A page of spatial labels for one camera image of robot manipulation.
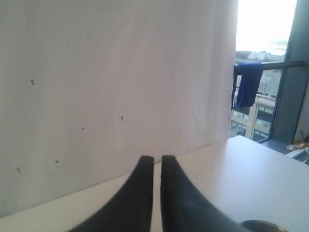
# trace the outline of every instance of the table surface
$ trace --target table surface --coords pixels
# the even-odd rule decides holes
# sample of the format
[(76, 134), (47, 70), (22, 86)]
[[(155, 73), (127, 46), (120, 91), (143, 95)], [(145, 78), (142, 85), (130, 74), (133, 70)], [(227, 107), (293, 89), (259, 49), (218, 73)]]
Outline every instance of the table surface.
[[(216, 207), (240, 222), (263, 219), (289, 232), (309, 231), (309, 167), (241, 136), (177, 157)], [(161, 164), (154, 167), (151, 231), (161, 232)], [(0, 231), (65, 232), (99, 210), (128, 175), (0, 219)]]

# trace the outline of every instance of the glass window pane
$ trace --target glass window pane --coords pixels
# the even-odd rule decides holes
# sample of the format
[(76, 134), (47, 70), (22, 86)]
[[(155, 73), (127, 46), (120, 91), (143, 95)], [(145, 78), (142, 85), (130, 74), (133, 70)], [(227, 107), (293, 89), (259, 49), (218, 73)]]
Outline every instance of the glass window pane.
[[(235, 62), (283, 61), (295, 6), (296, 0), (239, 0)], [(262, 73), (254, 105), (250, 108), (235, 108), (232, 113), (231, 120), (235, 124), (233, 126), (231, 123), (231, 137), (241, 133), (259, 141), (269, 136), (281, 73), (281, 70), (265, 70)], [(240, 82), (241, 76), (238, 76), (235, 100)], [(245, 128), (239, 127), (239, 124), (246, 124)]]

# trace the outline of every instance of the sky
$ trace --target sky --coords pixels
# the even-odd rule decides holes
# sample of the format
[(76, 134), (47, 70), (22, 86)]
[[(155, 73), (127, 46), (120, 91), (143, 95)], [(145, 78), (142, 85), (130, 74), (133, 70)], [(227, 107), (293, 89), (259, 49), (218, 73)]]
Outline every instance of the sky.
[(269, 42), (288, 40), (296, 0), (239, 0), (236, 50), (276, 52)]

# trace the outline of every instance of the white wall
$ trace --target white wall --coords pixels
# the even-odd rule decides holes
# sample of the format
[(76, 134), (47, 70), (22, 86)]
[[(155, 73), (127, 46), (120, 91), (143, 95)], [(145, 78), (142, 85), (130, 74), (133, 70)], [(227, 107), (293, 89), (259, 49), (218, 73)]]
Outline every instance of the white wall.
[(236, 14), (225, 0), (0, 1), (0, 216), (226, 139)]

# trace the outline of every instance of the blue towel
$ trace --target blue towel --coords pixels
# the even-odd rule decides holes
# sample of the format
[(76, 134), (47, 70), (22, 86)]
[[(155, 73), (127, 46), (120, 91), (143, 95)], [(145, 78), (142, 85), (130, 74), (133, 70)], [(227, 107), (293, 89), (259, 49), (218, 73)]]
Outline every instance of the blue towel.
[(241, 108), (253, 106), (263, 73), (263, 66), (260, 63), (239, 64), (238, 66), (240, 66), (241, 72), (239, 73), (234, 70), (232, 109), (237, 75), (241, 75), (241, 81), (237, 95), (236, 107)]

